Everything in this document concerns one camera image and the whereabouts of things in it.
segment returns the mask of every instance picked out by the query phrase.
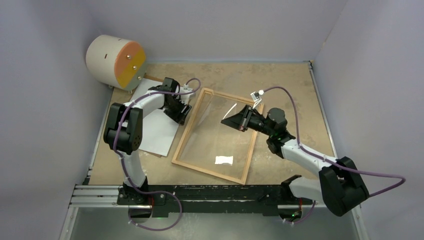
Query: white board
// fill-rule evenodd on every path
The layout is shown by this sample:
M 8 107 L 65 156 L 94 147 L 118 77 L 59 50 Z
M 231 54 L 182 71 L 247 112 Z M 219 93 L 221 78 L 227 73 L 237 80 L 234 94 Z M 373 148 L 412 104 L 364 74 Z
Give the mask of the white board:
M 149 88 L 158 85 L 162 85 L 162 82 L 143 78 L 131 100 L 143 96 Z M 177 133 L 178 126 L 179 124 L 168 117 L 163 109 L 154 110 L 143 118 L 143 133 L 138 149 L 166 157 Z

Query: gray floor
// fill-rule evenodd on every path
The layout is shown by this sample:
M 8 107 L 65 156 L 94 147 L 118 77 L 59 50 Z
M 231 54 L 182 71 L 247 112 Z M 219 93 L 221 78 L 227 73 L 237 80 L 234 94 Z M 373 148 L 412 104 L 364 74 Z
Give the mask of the gray floor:
M 291 227 L 279 217 L 261 214 L 184 213 L 173 228 L 154 232 L 128 224 L 127 208 L 80 208 L 72 240 L 357 240 L 354 219 L 349 212 L 334 216 L 318 207 L 307 221 Z M 177 218 L 151 218 L 148 227 L 164 228 Z

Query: wall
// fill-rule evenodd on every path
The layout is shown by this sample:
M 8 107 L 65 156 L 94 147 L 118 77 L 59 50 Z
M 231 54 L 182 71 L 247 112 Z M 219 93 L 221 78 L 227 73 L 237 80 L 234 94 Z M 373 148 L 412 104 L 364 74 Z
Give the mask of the wall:
M 102 33 L 150 61 L 307 61 L 347 0 L 86 0 Z
M 84 62 L 99 34 L 79 1 L 0 1 L 1 239 L 59 238 L 111 94 Z
M 373 240 L 424 234 L 423 10 L 422 0 L 349 0 L 314 65 L 339 157 L 406 176 L 362 205 Z M 370 192 L 396 181 L 364 180 Z

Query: cable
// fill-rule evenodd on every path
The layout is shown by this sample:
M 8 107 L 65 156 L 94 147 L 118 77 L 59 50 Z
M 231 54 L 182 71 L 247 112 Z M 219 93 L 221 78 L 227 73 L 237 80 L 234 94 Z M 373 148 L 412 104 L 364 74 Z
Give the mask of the cable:
M 369 175 L 369 176 L 375 176 L 375 177 L 382 177 L 382 178 L 400 179 L 400 181 L 399 181 L 398 183 L 395 183 L 395 184 L 393 184 L 393 185 L 391 185 L 391 186 L 389 186 L 389 187 L 386 187 L 386 188 L 384 188 L 384 189 L 382 189 L 382 190 L 379 190 L 379 191 L 376 191 L 376 192 L 374 192 L 374 193 L 370 194 L 370 195 L 369 195 L 369 197 L 370 197 L 370 198 L 371 198 L 371 197 L 375 197 L 375 196 L 377 196 L 377 195 L 380 195 L 380 194 L 382 194 L 382 193 L 385 193 L 385 192 L 387 192 L 387 191 L 389 191 L 389 190 L 392 190 L 392 189 L 394 189 L 394 188 L 397 188 L 397 187 L 399 187 L 400 185 L 402 185 L 402 184 L 404 184 L 404 183 L 405 183 L 406 178 L 405 178 L 404 176 L 396 175 L 396 174 L 386 174 L 386 173 L 378 173 L 378 172 L 372 172 L 372 171 L 361 171 L 361 170 L 352 169 L 352 168 L 345 167 L 345 166 L 342 166 L 342 165 L 340 165 L 340 164 L 337 164 L 336 162 L 333 162 L 333 161 L 331 161 L 331 160 L 329 160 L 329 159 L 327 159 L 327 158 L 324 158 L 324 157 L 323 157 L 323 156 L 321 156 L 321 155 L 318 155 L 318 154 L 316 154 L 316 153 L 310 152 L 310 151 L 308 151 L 307 149 L 305 149 L 305 148 L 302 146 L 302 144 L 301 144 L 301 138 L 300 138 L 300 134 L 299 134 L 299 118 L 298 118 L 298 111 L 296 110 L 295 101 L 293 100 L 292 95 L 289 93 L 289 91 L 287 91 L 287 89 L 285 89 L 285 88 L 284 88 L 284 87 L 282 87 L 282 86 L 272 86 L 272 87 L 269 87 L 269 88 L 267 88 L 267 89 L 263 90 L 263 92 L 264 92 L 264 93 L 266 93 L 266 92 L 268 92 L 268 91 L 269 91 L 269 90 L 271 90 L 271 89 L 282 89 L 282 90 L 283 90 L 283 91 L 284 91 L 284 92 L 288 95 L 288 97 L 290 98 L 291 104 L 293 105 L 293 109 L 294 109 L 294 118 L 295 118 L 295 122 L 296 122 L 296 136 L 297 136 L 297 144 L 299 145 L 299 147 L 300 147 L 300 149 L 301 149 L 302 151 L 304 151 L 305 153 L 307 153 L 307 154 L 309 154 L 309 155 L 311 155 L 311 156 L 313 156 L 313 157 L 315 157 L 315 158 L 317 158 L 317 159 L 320 159 L 320 160 L 325 161 L 325 162 L 327 162 L 327 163 L 329 163 L 329 164 L 331 164 L 331 165 L 334 165 L 334 166 L 338 167 L 339 169 L 342 169 L 342 170 L 345 170 L 345 171 L 349 171 L 349 172 L 351 172 L 351 173 L 355 173 L 355 174 L 363 174 L 363 175 Z
M 165 230 L 171 229 L 172 227 L 174 227 L 175 225 L 177 225 L 177 223 L 181 220 L 181 217 L 183 216 L 183 206 L 181 205 L 180 200 L 174 194 L 172 194 L 172 193 L 170 193 L 168 191 L 141 191 L 140 189 L 138 189 L 138 187 L 134 184 L 133 180 L 130 178 L 130 176 L 128 174 L 128 171 L 127 171 L 127 168 L 125 167 L 124 155 L 122 153 L 118 152 L 118 150 L 117 150 L 118 136 L 119 136 L 119 133 L 120 133 L 120 131 L 122 129 L 122 124 L 124 123 L 125 116 L 127 115 L 128 111 L 131 109 L 131 107 L 134 106 L 134 104 L 136 104 L 137 102 L 139 102 L 140 100 L 142 100 L 142 99 L 144 99 L 144 98 L 146 98 L 148 96 L 155 95 L 155 94 L 188 95 L 188 94 L 192 94 L 192 93 L 196 92 L 197 90 L 200 89 L 200 86 L 201 86 L 201 82 L 200 82 L 200 80 L 198 78 L 196 78 L 196 77 L 191 78 L 190 80 L 188 80 L 185 83 L 185 85 L 188 85 L 193 80 L 198 81 L 198 86 L 197 86 L 196 89 L 194 89 L 192 91 L 189 91 L 189 92 L 154 91 L 154 92 L 150 92 L 150 93 L 144 94 L 143 96 L 141 96 L 141 97 L 137 98 L 136 100 L 134 100 L 133 102 L 131 102 L 126 107 L 126 109 L 123 112 L 122 117 L 121 117 L 121 119 L 119 121 L 119 125 L 118 125 L 118 128 L 116 130 L 116 136 L 115 136 L 115 139 L 113 140 L 113 151 L 119 156 L 120 162 L 121 162 L 121 165 L 122 165 L 123 173 L 125 175 L 125 178 L 128 180 L 129 184 L 131 185 L 131 187 L 133 187 L 136 192 L 138 192 L 140 194 L 143 194 L 143 195 L 152 195 L 152 194 L 168 194 L 168 195 L 171 195 L 176 200 L 176 202 L 178 203 L 178 206 L 179 206 L 179 215 L 178 215 L 178 218 L 176 219 L 176 221 L 173 224 L 171 224 L 170 226 L 164 227 L 164 228 L 151 228 L 151 227 L 148 227 L 148 226 L 140 225 L 140 224 L 134 222 L 131 219 L 130 215 L 128 215 L 128 217 L 129 217 L 129 222 L 128 223 L 131 223 L 131 224 L 135 225 L 136 227 L 140 227 L 142 229 L 146 229 L 146 230 L 150 230 L 150 231 L 155 231 L 155 232 L 165 231 Z

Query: wooden frame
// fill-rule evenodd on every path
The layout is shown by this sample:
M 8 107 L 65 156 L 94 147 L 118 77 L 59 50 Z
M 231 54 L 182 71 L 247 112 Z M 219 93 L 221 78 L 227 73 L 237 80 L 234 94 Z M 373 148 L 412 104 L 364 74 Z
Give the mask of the wooden frame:
M 191 165 L 189 163 L 182 162 L 182 161 L 179 160 L 180 157 L 181 157 L 181 154 L 183 153 L 183 150 L 186 147 L 186 144 L 187 144 L 187 142 L 190 138 L 190 135 L 192 133 L 194 121 L 195 121 L 196 116 L 199 114 L 198 112 L 199 112 L 200 106 L 202 104 L 202 101 L 203 101 L 205 95 L 208 95 L 208 94 L 211 95 L 212 97 L 218 96 L 218 97 L 222 97 L 222 98 L 225 98 L 225 99 L 230 99 L 230 100 L 242 102 L 242 103 L 245 103 L 245 104 L 248 104 L 248 105 L 251 105 L 251 106 L 253 106 L 253 104 L 254 104 L 253 100 L 251 100 L 251 99 L 244 98 L 244 97 L 241 97 L 241 96 L 232 95 L 232 94 L 227 94 L 227 93 L 224 93 L 224 92 L 214 91 L 212 89 L 203 87 L 200 91 L 200 95 L 197 98 L 196 104 L 194 105 L 194 108 L 192 110 L 190 119 L 188 120 L 187 126 L 185 127 L 184 132 L 182 133 L 181 140 L 179 141 L 178 146 L 175 150 L 175 154 L 172 158 L 172 163 L 186 167 L 186 168 L 189 168 L 189 169 L 193 169 L 193 170 L 205 173 L 205 174 L 209 174 L 209 175 L 221 178 L 221 179 L 225 179 L 225 180 L 228 180 L 228 181 L 231 181 L 231 182 L 234 182 L 234 183 L 244 185 L 244 184 L 246 184 L 246 179 L 248 178 L 248 172 L 249 172 L 249 167 L 250 167 L 251 160 L 252 160 L 253 149 L 255 147 L 255 141 L 256 141 L 257 134 L 258 134 L 257 131 L 252 130 L 253 133 L 252 133 L 252 137 L 251 137 L 251 141 L 250 141 L 250 145 L 249 145 L 249 150 L 247 152 L 247 158 L 246 158 L 246 162 L 244 164 L 241 179 L 238 179 L 238 178 L 235 178 L 235 177 L 232 177 L 232 176 L 228 176 L 228 175 L 225 175 L 225 174 L 221 174 L 221 173 L 218 173 L 218 172 L 215 172 L 215 171 L 211 171 L 211 170 L 208 170 L 208 169 L 205 169 L 205 168 L 201 168 L 201 167 L 198 167 L 198 166 L 195 166 L 195 165 Z M 263 104 L 258 105 L 257 111 L 259 113 L 262 113 L 263 109 L 264 109 Z

